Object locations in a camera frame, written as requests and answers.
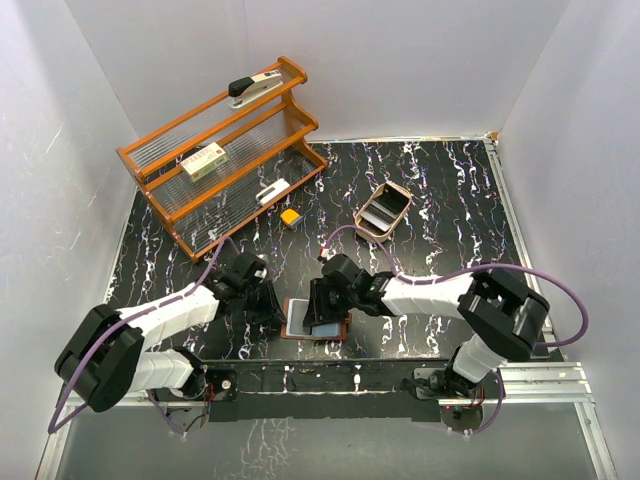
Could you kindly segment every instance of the yellow object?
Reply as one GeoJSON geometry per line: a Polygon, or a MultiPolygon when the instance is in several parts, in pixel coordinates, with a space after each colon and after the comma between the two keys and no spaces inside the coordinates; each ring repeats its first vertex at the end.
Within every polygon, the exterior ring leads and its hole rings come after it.
{"type": "Polygon", "coordinates": [[[280,215],[280,219],[284,222],[284,224],[289,228],[295,228],[302,221],[302,217],[298,212],[292,210],[291,208],[287,208],[282,215],[280,215]]]}

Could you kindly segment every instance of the wooden rack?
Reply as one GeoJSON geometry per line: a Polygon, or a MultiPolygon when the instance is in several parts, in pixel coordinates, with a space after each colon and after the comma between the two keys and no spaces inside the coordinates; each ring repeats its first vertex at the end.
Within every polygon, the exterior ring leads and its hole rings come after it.
{"type": "Polygon", "coordinates": [[[162,225],[193,261],[327,168],[304,139],[318,122],[291,92],[307,74],[286,57],[261,72],[276,69],[283,84],[246,107],[229,108],[228,94],[221,93],[117,149],[162,225]],[[191,183],[180,161],[213,141],[225,149],[229,162],[191,183]],[[260,206],[255,194],[278,178],[290,188],[260,206]]]}

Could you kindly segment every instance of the marble tabletop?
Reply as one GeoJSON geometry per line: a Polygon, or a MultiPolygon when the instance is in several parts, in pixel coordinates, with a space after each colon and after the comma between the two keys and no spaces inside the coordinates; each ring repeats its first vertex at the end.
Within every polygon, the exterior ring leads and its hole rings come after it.
{"type": "MultiPolygon", "coordinates": [[[[324,240],[353,217],[375,188],[394,181],[413,195],[408,215],[387,246],[409,274],[442,275],[481,262],[518,263],[518,254],[484,143],[472,141],[314,144],[329,168],[233,235],[241,248],[266,255],[280,304],[307,298],[320,277],[324,240]],[[304,224],[289,230],[280,213],[294,208],[304,224]]],[[[382,252],[347,232],[331,245],[370,272],[388,270],[382,252]]],[[[232,255],[221,254],[224,265],[232,255]]],[[[138,194],[109,289],[109,304],[132,306],[194,281],[194,264],[138,194]]],[[[184,345],[203,360],[448,358],[472,335],[461,320],[442,316],[369,317],[353,311],[343,342],[285,340],[279,331],[225,317],[181,332],[156,348],[184,345]]]]}

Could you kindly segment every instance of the white stapler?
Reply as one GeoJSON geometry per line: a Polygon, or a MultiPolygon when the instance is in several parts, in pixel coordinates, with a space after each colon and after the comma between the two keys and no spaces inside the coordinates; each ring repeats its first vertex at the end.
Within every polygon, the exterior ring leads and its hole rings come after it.
{"type": "Polygon", "coordinates": [[[282,75],[278,70],[235,80],[229,84],[229,107],[235,110],[249,105],[280,85],[282,85],[282,75]]]}

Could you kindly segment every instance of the white wall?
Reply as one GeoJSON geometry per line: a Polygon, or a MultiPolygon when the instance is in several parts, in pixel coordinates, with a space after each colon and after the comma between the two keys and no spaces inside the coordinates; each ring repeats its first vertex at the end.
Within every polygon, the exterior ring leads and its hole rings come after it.
{"type": "Polygon", "coordinates": [[[500,129],[567,0],[66,0],[138,133],[287,55],[315,138],[500,129]]]}
{"type": "MultiPolygon", "coordinates": [[[[534,264],[574,286],[584,363],[623,479],[638,478],[640,416],[640,4],[574,0],[500,135],[500,153],[534,264]]],[[[577,329],[556,292],[560,337],[577,329]]]]}
{"type": "Polygon", "coordinates": [[[102,300],[135,133],[62,0],[0,2],[0,477],[33,478],[53,364],[102,300]]]}

